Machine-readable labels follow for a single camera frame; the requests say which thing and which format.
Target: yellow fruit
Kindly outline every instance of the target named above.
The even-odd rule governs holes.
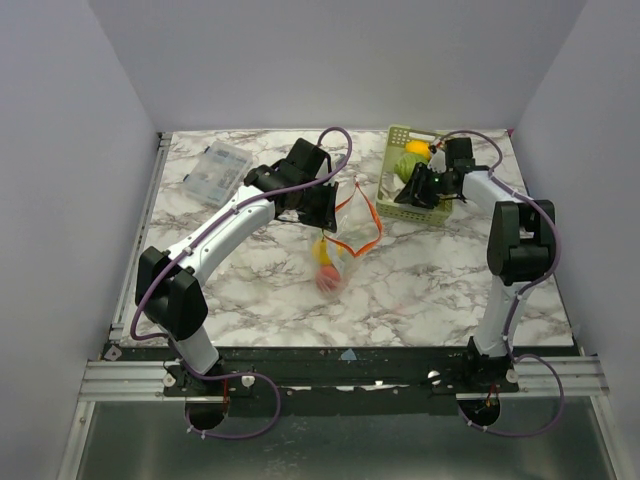
[[[344,248],[338,245],[336,250],[338,255],[342,256]],[[324,237],[319,238],[313,243],[313,246],[311,247],[311,255],[313,255],[313,258],[321,267],[327,267],[332,264],[329,254],[327,253],[327,240]]]
[[[427,160],[431,159],[431,152],[429,151],[429,144],[422,140],[411,140],[404,146],[405,150],[409,153],[417,153],[422,155]]]

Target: metal floor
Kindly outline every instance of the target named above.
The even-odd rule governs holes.
[[[533,430],[557,401],[503,401],[496,426]],[[497,438],[459,417],[285,417],[262,437],[201,440],[187,435],[179,403],[98,403],[78,478],[113,480],[607,480],[612,468],[588,398],[568,399],[552,432]],[[249,431],[265,419],[229,419]]]

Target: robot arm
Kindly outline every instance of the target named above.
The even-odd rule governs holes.
[[[446,153],[432,148],[430,164],[416,166],[395,201],[435,208],[442,198],[460,198],[492,215],[487,248],[487,263],[493,274],[491,292],[469,349],[477,358],[505,357],[505,336],[511,343],[533,290],[520,293],[522,288],[541,278],[553,263],[553,233],[529,203],[514,198],[491,180],[488,167],[475,165],[469,138],[448,140],[445,145]],[[554,220],[551,202],[536,203]]]
[[[346,160],[340,162],[336,172]],[[295,210],[302,224],[336,231],[338,186],[314,180],[325,162],[328,166],[327,152],[298,139],[286,158],[251,170],[244,186],[198,230],[164,252],[149,247],[141,255],[136,305],[144,304],[145,315],[169,336],[196,372],[206,373],[219,358],[203,326],[208,308],[201,286],[222,260],[253,232],[287,210]],[[151,296],[145,302],[149,290]]]

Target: plastic bag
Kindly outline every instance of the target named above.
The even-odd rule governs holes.
[[[336,233],[314,231],[310,238],[315,284],[335,297],[344,290],[363,257],[382,238],[382,223],[360,184],[354,181],[348,198],[336,206]]]

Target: green fruit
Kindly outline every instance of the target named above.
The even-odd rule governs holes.
[[[407,183],[418,162],[429,163],[429,160],[419,153],[405,153],[400,157],[395,167],[393,167],[393,171],[400,177],[400,180]]]

